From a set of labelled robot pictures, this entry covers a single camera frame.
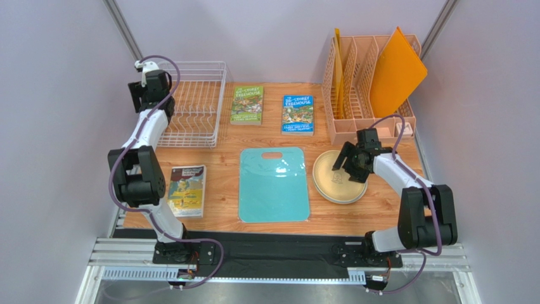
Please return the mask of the tan plate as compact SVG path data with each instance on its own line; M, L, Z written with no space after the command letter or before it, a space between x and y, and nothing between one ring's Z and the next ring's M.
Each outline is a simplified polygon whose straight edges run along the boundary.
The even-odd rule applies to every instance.
M358 183L349 180L350 175L347 174L344 169L332 170L332 166L339 154L339 150L329 150L321 153L315 160L312 177L314 185L323 191L330 191L330 189L347 189L347 188L359 188L366 186L368 183Z

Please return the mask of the blue plate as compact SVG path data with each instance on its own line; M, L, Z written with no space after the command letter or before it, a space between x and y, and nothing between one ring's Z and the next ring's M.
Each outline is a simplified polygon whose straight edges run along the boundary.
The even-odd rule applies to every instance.
M348 205L359 201L365 194L366 186L359 188L347 188L347 189L330 189L330 191L323 191L316 187L317 192L326 200L341 204Z

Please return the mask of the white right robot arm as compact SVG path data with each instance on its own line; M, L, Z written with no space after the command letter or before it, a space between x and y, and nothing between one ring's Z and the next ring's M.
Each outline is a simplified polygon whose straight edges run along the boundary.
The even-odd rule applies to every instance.
M418 250L438 256L457 242L458 228L451 188L434 184L406 165L395 147L385 147L374 128L357 132L357 143L345 142L333 170L342 169L352 182L371 175L382 178L400 197L395 227L366 234L376 253Z

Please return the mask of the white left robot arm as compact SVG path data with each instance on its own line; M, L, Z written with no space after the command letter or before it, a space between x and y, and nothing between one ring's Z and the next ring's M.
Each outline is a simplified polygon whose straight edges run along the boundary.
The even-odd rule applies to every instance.
M173 215L164 196L165 177L155 154L160 137L174 114L171 75L151 64L138 68L139 82L128 85L139 118L129 140L108 153L110 191L118 204L141 213L157 235L155 253L161 257L187 255L182 243L185 226Z

